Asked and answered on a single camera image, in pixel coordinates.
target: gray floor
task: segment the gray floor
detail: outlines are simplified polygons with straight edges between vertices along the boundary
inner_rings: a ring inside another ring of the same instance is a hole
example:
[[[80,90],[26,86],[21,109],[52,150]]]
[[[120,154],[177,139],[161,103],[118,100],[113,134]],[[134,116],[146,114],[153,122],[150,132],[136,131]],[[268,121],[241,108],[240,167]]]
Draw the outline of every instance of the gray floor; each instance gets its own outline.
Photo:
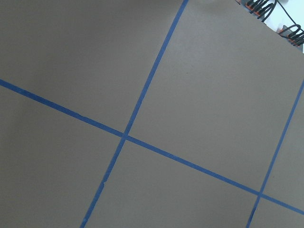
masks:
[[[3,6],[1,226],[304,226],[303,54],[234,0]]]

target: wire bundle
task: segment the wire bundle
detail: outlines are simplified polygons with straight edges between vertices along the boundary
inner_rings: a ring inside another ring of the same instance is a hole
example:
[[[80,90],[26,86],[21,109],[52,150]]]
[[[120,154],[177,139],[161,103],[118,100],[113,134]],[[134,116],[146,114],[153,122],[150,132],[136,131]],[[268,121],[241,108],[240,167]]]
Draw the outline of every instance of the wire bundle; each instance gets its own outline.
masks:
[[[274,3],[269,3],[269,0],[249,0],[245,4],[245,6],[250,10],[250,13],[255,13],[258,17],[258,19],[262,18],[263,16],[267,15],[262,19],[262,22],[264,22],[270,14],[273,12],[273,10],[276,7],[276,4],[279,4],[286,15],[290,18],[290,20],[294,23],[292,26],[289,26],[287,28],[281,29],[278,34],[281,37],[284,37],[288,39],[293,46],[300,46],[304,44],[304,30],[301,28],[301,25],[297,24],[291,16],[287,13],[283,5],[278,1],[275,0]],[[287,31],[289,31],[291,28],[297,27],[296,31],[290,32],[288,35],[284,35]]]

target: gray surface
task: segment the gray surface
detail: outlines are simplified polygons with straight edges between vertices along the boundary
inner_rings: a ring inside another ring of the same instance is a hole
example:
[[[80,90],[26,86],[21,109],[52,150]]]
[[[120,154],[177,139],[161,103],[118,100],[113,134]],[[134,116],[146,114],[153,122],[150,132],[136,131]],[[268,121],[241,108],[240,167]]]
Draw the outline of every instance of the gray surface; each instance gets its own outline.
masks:
[[[259,190],[303,56],[234,1],[217,3],[189,1],[130,135]]]
[[[244,228],[255,196],[127,142],[87,228]]]
[[[303,95],[266,185],[265,194],[304,210]]]
[[[0,97],[1,227],[79,227],[119,138],[3,87]]]
[[[277,204],[261,199],[251,223],[251,228],[300,228],[304,216]]]
[[[1,78],[123,131],[180,4],[4,1]]]

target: gray square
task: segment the gray square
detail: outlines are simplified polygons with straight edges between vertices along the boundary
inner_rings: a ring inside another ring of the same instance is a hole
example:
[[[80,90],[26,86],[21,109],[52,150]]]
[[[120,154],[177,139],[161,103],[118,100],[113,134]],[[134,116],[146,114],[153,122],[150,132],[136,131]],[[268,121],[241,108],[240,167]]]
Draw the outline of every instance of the gray square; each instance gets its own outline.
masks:
[[[0,87],[3,228],[79,227],[120,138]]]
[[[246,191],[126,142],[87,228],[244,228]]]
[[[264,193],[304,210],[304,99],[294,112]]]
[[[4,1],[0,77],[123,131],[181,2]]]
[[[304,227],[304,216],[268,200],[261,199],[250,228],[287,227]]]
[[[234,1],[189,1],[130,135],[259,190],[303,55]]]

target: blue line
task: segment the blue line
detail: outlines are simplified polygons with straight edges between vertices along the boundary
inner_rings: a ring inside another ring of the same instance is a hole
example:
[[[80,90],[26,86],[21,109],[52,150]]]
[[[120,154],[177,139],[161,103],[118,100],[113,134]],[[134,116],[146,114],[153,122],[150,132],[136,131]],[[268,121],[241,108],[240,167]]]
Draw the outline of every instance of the blue line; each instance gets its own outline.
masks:
[[[276,203],[276,204],[278,204],[278,205],[280,205],[280,206],[282,206],[282,207],[285,207],[285,208],[290,209],[290,210],[292,210],[292,211],[294,211],[294,212],[297,212],[297,213],[299,213],[299,214],[301,214],[301,215],[304,215],[304,211],[303,211],[303,210],[300,210],[300,209],[298,209],[298,208],[295,208],[295,207],[293,207],[293,206],[290,206],[289,204],[284,203],[284,202],[279,201],[279,200],[276,200],[275,198],[272,198],[272,197],[270,197],[270,196],[268,196],[268,195],[262,194],[261,197],[264,198],[264,199],[266,199],[266,200],[268,200],[268,201],[271,201],[271,202],[273,202],[273,203]]]
[[[248,223],[247,223],[247,225],[246,225],[246,228],[249,228],[249,227],[250,227],[252,218],[253,218],[254,213],[255,213],[255,211],[256,211],[256,209],[257,209],[257,206],[258,206],[258,204],[259,204],[259,202],[260,202],[261,196],[262,196],[262,194],[263,194],[263,192],[264,192],[264,189],[265,189],[265,186],[266,186],[266,184],[267,184],[269,175],[270,175],[270,173],[271,173],[271,170],[272,170],[272,168],[273,168],[273,166],[274,166],[274,163],[275,163],[275,161],[276,161],[277,155],[278,155],[278,153],[279,153],[279,151],[280,151],[281,145],[282,145],[283,140],[284,140],[284,138],[285,138],[287,129],[288,129],[289,124],[290,124],[290,122],[291,122],[291,119],[292,119],[292,117],[293,117],[293,115],[294,115],[294,113],[295,113],[295,109],[296,109],[296,106],[297,106],[297,104],[298,104],[298,102],[299,102],[299,99],[300,99],[300,97],[301,97],[301,93],[302,93],[302,91],[303,91],[303,88],[304,88],[304,80],[303,80],[303,82],[302,82],[302,84],[301,84],[301,87],[300,87],[300,89],[299,89],[299,92],[298,92],[298,94],[297,94],[297,96],[296,96],[296,99],[295,99],[295,101],[294,101],[294,105],[293,105],[293,107],[292,107],[292,109],[291,109],[291,112],[290,112],[289,117],[288,117],[288,119],[287,119],[287,122],[286,122],[286,124],[285,124],[284,130],[283,130],[283,132],[282,132],[281,138],[280,138],[279,143],[278,143],[278,145],[277,145],[277,147],[276,147],[275,154],[274,154],[274,156],[273,156],[273,158],[272,158],[272,160],[271,160],[271,162],[270,162],[269,168],[268,168],[268,170],[267,170],[266,176],[265,176],[264,181],[263,181],[263,184],[262,184],[262,186],[261,186],[261,190],[260,190],[260,192],[259,192],[259,194],[258,194],[258,196],[257,196],[257,198],[256,198],[255,204],[254,204],[253,209],[252,209],[252,211],[251,211],[251,214],[250,214],[250,216],[249,216],[249,219],[248,219]]]
[[[1,79],[0,79],[0,86],[3,86],[5,88],[7,88],[9,90],[12,90],[12,91],[14,91],[14,92],[16,92],[18,94],[23,95],[23,96],[26,96],[26,97],[28,97],[28,98],[30,98],[32,100],[38,101],[39,103],[42,103],[42,104],[44,104],[44,105],[46,105],[46,106],[48,106],[50,108],[56,109],[56,110],[58,110],[58,111],[60,111],[62,113],[65,113],[65,114],[67,114],[67,115],[69,115],[71,117],[74,117],[74,118],[76,118],[76,119],[78,119],[80,121],[83,121],[83,122],[85,122],[87,124],[90,124],[92,126],[100,128],[100,129],[102,129],[102,130],[104,130],[106,132],[112,133],[112,134],[117,135],[119,137],[122,137],[122,135],[123,135],[123,133],[120,132],[120,131],[118,131],[118,130],[115,130],[115,129],[111,128],[111,127],[108,127],[108,126],[106,126],[106,125],[104,125],[102,123],[99,123],[99,122],[97,122],[95,120],[92,120],[90,118],[81,116],[80,114],[78,114],[78,113],[76,113],[76,112],[74,112],[74,111],[72,111],[70,109],[67,109],[67,108],[65,108],[65,107],[63,107],[61,105],[58,105],[58,104],[56,104],[54,102],[51,102],[51,101],[49,101],[49,100],[47,100],[47,99],[45,99],[45,98],[43,98],[41,96],[33,94],[33,93],[31,93],[31,92],[29,92],[27,90],[24,90],[24,89],[22,89],[20,87],[17,87],[15,85],[13,85],[11,83],[8,83],[6,81],[3,81]]]
[[[140,140],[138,140],[138,139],[135,139],[135,138],[133,138],[133,137],[131,137],[131,136],[127,136],[127,140],[130,141],[130,142],[133,142],[133,143],[135,143],[135,144],[137,144],[137,145],[139,145],[139,146],[142,146],[142,147],[144,147],[144,148],[146,148],[146,149],[149,149],[149,150],[151,150],[151,151],[154,151],[154,152],[156,152],[156,153],[158,153],[158,154],[160,154],[160,155],[163,155],[163,156],[165,156],[165,157],[167,157],[167,158],[170,158],[170,159],[175,160],[175,161],[177,161],[177,162],[179,162],[179,163],[182,163],[182,164],[184,164],[184,165],[187,165],[187,166],[189,166],[189,167],[191,167],[191,168],[193,168],[193,169],[195,169],[195,170],[198,170],[198,171],[200,171],[200,172],[203,172],[203,173],[205,173],[205,174],[207,174],[207,175],[209,175],[209,176],[211,176],[211,177],[217,178],[217,179],[219,179],[219,180],[221,180],[221,181],[224,181],[224,182],[226,182],[226,183],[228,183],[228,184],[231,184],[231,185],[233,185],[233,186],[235,186],[235,187],[238,187],[238,188],[240,188],[240,189],[243,189],[243,190],[245,190],[245,191],[248,191],[248,192],[250,192],[250,193],[252,193],[252,194],[254,194],[254,195],[258,195],[258,191],[254,190],[254,189],[252,189],[252,188],[249,188],[249,187],[247,187],[247,186],[245,186],[245,185],[243,185],[243,184],[237,183],[237,182],[235,182],[235,181],[233,181],[233,180],[231,180],[231,179],[229,179],[229,178],[227,178],[227,177],[223,177],[223,176],[221,176],[221,175],[219,175],[219,174],[217,174],[217,173],[215,173],[215,172],[212,172],[212,171],[207,170],[207,169],[205,169],[205,168],[203,168],[203,167],[200,167],[200,166],[198,166],[198,165],[196,165],[196,164],[194,164],[194,163],[192,163],[192,162],[190,162],[190,161],[187,161],[187,160],[182,159],[182,158],[180,158],[180,157],[178,157],[178,156],[175,156],[175,155],[173,155],[173,154],[171,154],[171,153],[168,153],[168,152],[166,152],[166,151],[163,151],[163,150],[161,150],[161,149],[159,149],[159,148],[157,148],[157,147],[155,147],[155,146],[151,146],[151,145],[149,145],[149,144],[147,144],[147,143],[145,143],[145,142],[143,142],[143,141],[140,141]]]
[[[105,187],[105,182],[108,180],[108,178],[109,178],[109,176],[111,174],[111,171],[112,171],[113,167],[115,166],[117,157],[119,156],[119,154],[120,154],[120,152],[121,152],[121,150],[123,148],[124,142],[125,142],[125,140],[127,138],[127,135],[129,134],[129,132],[130,132],[130,130],[132,128],[134,120],[135,120],[135,118],[136,118],[136,116],[138,114],[138,111],[139,111],[139,109],[140,109],[140,107],[142,105],[143,99],[144,99],[144,97],[145,97],[145,95],[146,95],[146,93],[148,91],[149,85],[150,85],[150,83],[151,83],[151,81],[153,79],[153,76],[154,76],[154,74],[155,74],[155,72],[157,70],[157,67],[158,67],[158,65],[159,65],[159,63],[160,63],[160,61],[162,59],[162,56],[163,56],[163,54],[164,54],[164,52],[165,52],[165,50],[166,50],[166,48],[168,46],[168,43],[170,41],[170,38],[172,37],[174,29],[176,28],[176,25],[177,25],[177,23],[178,23],[178,21],[179,21],[179,19],[181,17],[182,12],[185,9],[187,3],[188,3],[188,0],[184,0],[182,2],[182,4],[181,4],[181,6],[180,6],[180,8],[179,8],[179,10],[178,10],[178,12],[177,12],[174,20],[173,20],[173,23],[172,23],[172,25],[171,25],[171,27],[170,27],[170,29],[168,31],[168,34],[167,34],[167,36],[166,36],[166,38],[165,38],[165,40],[164,40],[164,42],[163,42],[163,44],[161,46],[161,49],[160,49],[160,51],[159,51],[159,53],[158,53],[158,55],[156,57],[156,60],[155,60],[155,62],[153,64],[153,66],[152,66],[152,69],[151,69],[151,71],[149,73],[149,76],[148,76],[148,78],[146,80],[146,83],[144,84],[142,92],[141,92],[141,94],[139,96],[139,99],[138,99],[136,105],[135,105],[135,108],[134,108],[133,113],[132,113],[132,115],[130,117],[130,120],[129,120],[129,122],[128,122],[127,126],[126,126],[126,129],[125,129],[125,131],[124,131],[124,133],[122,135],[122,138],[120,139],[120,142],[119,142],[119,145],[117,146],[115,154],[114,154],[114,156],[113,156],[113,158],[112,158],[112,160],[111,160],[111,162],[110,162],[110,164],[109,164],[109,166],[107,168],[107,171],[106,171],[106,173],[105,173],[105,175],[104,175],[104,177],[103,177],[103,179],[102,179],[102,181],[101,181],[101,183],[100,183],[100,185],[99,185],[99,187],[98,187],[98,189],[96,191],[96,194],[95,194],[95,196],[94,196],[94,198],[93,198],[93,200],[92,200],[92,202],[90,204],[90,207],[89,207],[88,211],[85,214],[85,217],[84,217],[84,219],[83,219],[83,221],[82,221],[82,223],[80,225],[80,228],[84,228],[86,226],[86,223],[88,222],[88,220],[91,217],[91,214],[92,214],[92,212],[93,212],[93,210],[95,208],[95,205],[96,205],[96,203],[97,203],[97,201],[98,201],[98,199],[99,199],[99,197],[100,197],[100,195],[101,195],[101,193],[102,193],[102,191],[103,191],[103,189]]]

